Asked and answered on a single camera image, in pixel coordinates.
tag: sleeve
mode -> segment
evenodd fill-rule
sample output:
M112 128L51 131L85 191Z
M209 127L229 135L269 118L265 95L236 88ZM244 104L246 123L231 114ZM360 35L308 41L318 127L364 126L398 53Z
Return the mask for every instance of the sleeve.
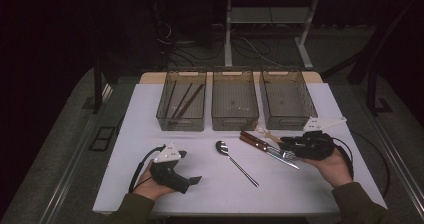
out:
M332 193L340 208L342 223L396 223L389 211L374 203L357 182L337 187Z
M154 201L137 195L126 194L119 209L110 214L103 224L146 224Z

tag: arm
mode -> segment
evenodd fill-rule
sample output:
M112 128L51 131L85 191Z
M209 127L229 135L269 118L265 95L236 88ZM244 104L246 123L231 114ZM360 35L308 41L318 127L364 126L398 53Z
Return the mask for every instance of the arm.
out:
M322 161L303 161L315 166L334 188L332 194L340 208L342 223L395 223L387 209L374 203L361 185L353 182L343 156L337 149Z
M119 209L110 214L103 224L145 224L159 197L174 192L173 189L157 184L150 174L152 161L140 176L139 185L132 193L126 194Z

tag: spoon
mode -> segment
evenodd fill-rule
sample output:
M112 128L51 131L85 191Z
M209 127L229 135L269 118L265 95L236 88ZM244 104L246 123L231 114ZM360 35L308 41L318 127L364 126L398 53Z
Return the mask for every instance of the spoon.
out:
M247 174L247 172L244 171L243 168L241 168L241 166L239 166L239 164L237 164L237 162L233 160L233 158L231 158L231 156L228 154L228 147L225 142L217 141L215 147L221 155L227 156L238 167L238 169L240 169L240 171L243 172L243 174L253 183L253 185L255 185L255 187L259 186L259 183L257 183L251 176L249 176L249 174Z

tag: hand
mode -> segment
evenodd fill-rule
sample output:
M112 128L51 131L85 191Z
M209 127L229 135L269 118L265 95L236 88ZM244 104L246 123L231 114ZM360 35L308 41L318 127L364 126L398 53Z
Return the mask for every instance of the hand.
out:
M150 173L150 167L152 166L152 163L153 160L150 160L149 165L146 167L146 170L143 172L143 174L141 174L140 178L138 179L138 183L143 183L138 185L134 189L133 193L155 201L156 199L165 194L175 192L175 190L164 185L159 185L155 180L153 180L152 174Z
M342 154L336 148L334 148L333 154L324 160L301 160L316 167L321 173L321 176L328 183L330 183L333 188L351 183L353 181Z

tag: table surface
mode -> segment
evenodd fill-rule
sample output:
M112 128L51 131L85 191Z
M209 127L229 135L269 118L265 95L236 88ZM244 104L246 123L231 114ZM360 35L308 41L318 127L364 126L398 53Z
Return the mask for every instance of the table surface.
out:
M110 213L118 209L138 163L153 148L173 143L188 152L175 171L186 178L202 176L186 194L172 193L156 201L152 216L310 216L337 214L331 186L318 171L297 161L296 170L239 140L238 131L213 131L210 117L212 83L206 88L205 130L203 132L161 131L156 119L165 73L146 73L136 85L112 156L109 160L93 211ZM318 116L341 117L329 86L314 72L304 73ZM264 125L259 86L256 84L259 123ZM370 198L386 206L368 168L350 135L346 123L324 130L344 141L354 159L355 181ZM259 133L249 132L266 140ZM272 131L276 136L299 136L298 131ZM215 143L225 141L231 157L258 183L255 187Z

